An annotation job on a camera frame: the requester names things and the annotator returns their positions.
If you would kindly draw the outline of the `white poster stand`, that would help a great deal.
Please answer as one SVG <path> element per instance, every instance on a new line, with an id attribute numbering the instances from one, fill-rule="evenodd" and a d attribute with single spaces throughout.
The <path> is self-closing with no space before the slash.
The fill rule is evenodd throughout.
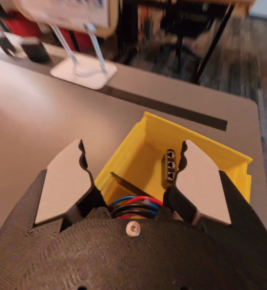
<path id="1" fill-rule="evenodd" d="M 82 70 L 81 66 L 80 66 L 80 62 L 77 60 L 77 58 L 75 57 L 74 53 L 72 52 L 72 50 L 70 49 L 67 41 L 65 40 L 63 34 L 61 33 L 60 29 L 56 26 L 56 25 L 50 25 L 50 27 L 52 28 L 52 30 L 54 31 L 54 33 L 56 34 L 58 40 L 61 42 L 63 48 L 65 49 L 66 53 L 69 55 L 69 57 L 71 58 L 73 65 L 74 65 L 74 73 L 80 77 L 85 77 L 86 75 L 88 75 L 89 73 L 91 73 L 92 71 L 86 71 L 86 70 Z M 95 53 L 99 59 L 100 62 L 100 67 L 101 67 L 101 71 L 102 73 L 106 73 L 106 69 L 105 69 L 105 60 L 103 58 L 98 40 L 96 38 L 95 32 L 96 32 L 96 28 L 93 24 L 86 22 L 83 24 L 83 27 L 85 29 L 85 32 L 87 32 L 91 38 L 92 44 L 94 46 L 95 49 Z"/>

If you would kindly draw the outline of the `red box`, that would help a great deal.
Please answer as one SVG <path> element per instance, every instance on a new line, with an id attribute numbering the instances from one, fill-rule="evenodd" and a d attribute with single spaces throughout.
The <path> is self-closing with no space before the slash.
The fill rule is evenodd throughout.
<path id="1" fill-rule="evenodd" d="M 42 31 L 36 22 L 27 19 L 18 11 L 8 11 L 10 17 L 5 17 L 4 21 L 12 33 L 21 37 L 41 37 Z"/>

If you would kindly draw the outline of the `black ethernet splitter box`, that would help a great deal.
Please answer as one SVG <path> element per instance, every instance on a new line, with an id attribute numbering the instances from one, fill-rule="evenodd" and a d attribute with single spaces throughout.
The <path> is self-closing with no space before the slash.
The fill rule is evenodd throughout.
<path id="1" fill-rule="evenodd" d="M 176 153 L 168 149 L 161 159 L 161 184 L 167 189 L 172 186 L 176 174 Z"/>

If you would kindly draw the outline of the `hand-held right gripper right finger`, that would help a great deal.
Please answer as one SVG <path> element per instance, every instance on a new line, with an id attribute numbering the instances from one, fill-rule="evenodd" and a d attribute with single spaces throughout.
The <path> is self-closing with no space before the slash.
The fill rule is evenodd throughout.
<path id="1" fill-rule="evenodd" d="M 163 206 L 191 225 L 202 218 L 230 225 L 219 168 L 195 143 L 182 144 L 179 170 L 163 196 Z"/>

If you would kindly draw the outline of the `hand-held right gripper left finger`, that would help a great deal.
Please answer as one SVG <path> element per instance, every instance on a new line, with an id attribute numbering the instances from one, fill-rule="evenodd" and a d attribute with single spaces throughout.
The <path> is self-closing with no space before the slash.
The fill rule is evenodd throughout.
<path id="1" fill-rule="evenodd" d="M 87 169 L 83 141 L 76 139 L 47 166 L 35 226 L 59 218 L 75 224 L 83 219 L 79 204 L 95 187 Z"/>

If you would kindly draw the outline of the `yellow plastic bin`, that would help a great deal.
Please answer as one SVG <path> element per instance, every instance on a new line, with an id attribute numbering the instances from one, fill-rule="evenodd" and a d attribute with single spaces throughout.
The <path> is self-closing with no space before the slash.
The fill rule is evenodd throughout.
<path id="1" fill-rule="evenodd" d="M 170 187 L 165 189 L 161 184 L 161 159 L 168 149 L 173 149 L 177 172 L 182 144 L 186 140 L 195 143 L 219 168 L 231 224 L 248 219 L 250 212 L 253 213 L 249 205 L 252 177 L 247 174 L 252 158 L 148 112 L 132 128 L 95 180 L 105 202 L 110 205 L 129 194 L 128 190 L 121 189 L 111 172 L 163 202 L 164 193 Z"/>

